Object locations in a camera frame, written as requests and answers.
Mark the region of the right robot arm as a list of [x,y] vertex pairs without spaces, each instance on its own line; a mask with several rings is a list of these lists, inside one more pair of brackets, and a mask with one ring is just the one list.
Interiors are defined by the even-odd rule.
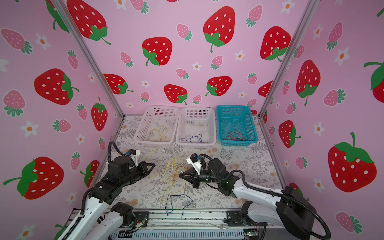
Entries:
[[331,231],[316,209],[294,188],[282,190],[265,188],[246,181],[241,170],[227,171],[218,158],[206,154],[192,154],[187,163],[192,168],[179,177],[199,188],[201,183],[217,183],[216,190],[228,197],[244,199],[265,208],[265,211],[247,210],[248,219],[283,226],[294,237],[309,240],[316,237],[329,240]]

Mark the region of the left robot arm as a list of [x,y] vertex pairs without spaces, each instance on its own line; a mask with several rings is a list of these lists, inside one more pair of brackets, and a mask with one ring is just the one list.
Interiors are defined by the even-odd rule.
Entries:
[[60,240],[106,240],[120,227],[128,227],[128,234],[143,228],[147,215],[136,216],[131,205],[115,199],[124,187],[147,177],[155,164],[139,162],[138,150],[122,153],[114,141],[108,145],[108,171],[82,199],[80,212],[59,236]]

